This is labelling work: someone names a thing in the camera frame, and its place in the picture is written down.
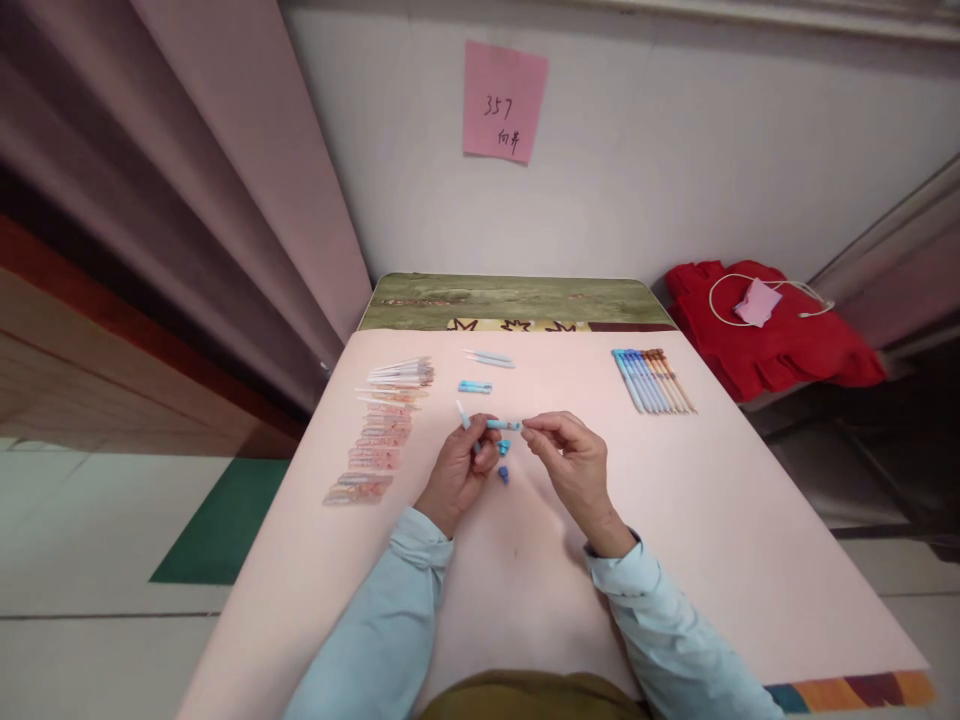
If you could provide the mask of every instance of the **red cloth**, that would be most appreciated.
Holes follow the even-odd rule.
[[[783,299],[762,328],[720,322],[707,296],[729,273],[760,280],[786,280],[766,265],[744,260],[724,269],[719,262],[678,265],[666,281],[674,304],[670,315],[736,402],[748,402],[764,390],[781,392],[798,382],[826,380],[847,387],[876,385],[886,378],[876,354],[835,312],[815,313],[820,303],[791,285],[776,288]],[[728,278],[713,293],[720,317],[743,322],[732,311],[750,280]]]

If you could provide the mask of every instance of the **light blue sleeve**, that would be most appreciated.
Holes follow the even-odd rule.
[[[610,599],[644,695],[666,720],[784,717],[639,538],[622,558],[597,558],[589,548],[587,555],[594,584]]]
[[[427,676],[453,541],[407,508],[287,707],[284,720],[410,716]]]

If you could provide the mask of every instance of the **white earphone cable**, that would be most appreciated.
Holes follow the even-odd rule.
[[[730,273],[729,275],[724,275],[722,278],[720,278],[713,284],[713,287],[710,288],[710,294],[707,296],[707,300],[710,303],[710,311],[716,316],[717,320],[719,320],[720,322],[724,322],[727,325],[733,325],[734,327],[755,327],[751,323],[735,323],[735,322],[730,322],[729,320],[724,320],[722,317],[720,317],[719,314],[717,314],[716,308],[713,307],[713,291],[716,289],[717,285],[722,283],[727,278],[731,278],[731,277],[742,277],[744,280],[760,280],[760,278],[752,278],[749,275],[741,275],[740,273]],[[802,317],[802,318],[816,317],[817,315],[823,315],[825,312],[830,312],[831,310],[833,310],[833,306],[834,306],[833,300],[824,300],[822,297],[820,297],[820,295],[817,294],[816,290],[814,290],[812,287],[810,287],[806,283],[800,282],[799,280],[760,280],[760,282],[762,282],[764,285],[773,286],[774,290],[779,288],[781,285],[793,285],[795,288],[799,288],[800,290],[805,292],[807,295],[812,297],[814,300],[817,300],[820,303],[820,305],[823,306],[823,309],[820,312],[799,313],[797,317]]]

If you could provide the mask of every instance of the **green floor tile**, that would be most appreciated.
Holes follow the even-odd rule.
[[[230,463],[150,582],[233,585],[289,460]]]

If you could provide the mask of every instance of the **pink card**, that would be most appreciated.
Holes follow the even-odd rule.
[[[747,288],[747,295],[743,298],[743,302],[735,306],[733,311],[744,322],[763,327],[782,297],[776,290],[754,278],[750,287]]]
[[[528,163],[550,61],[467,40],[463,151]]]

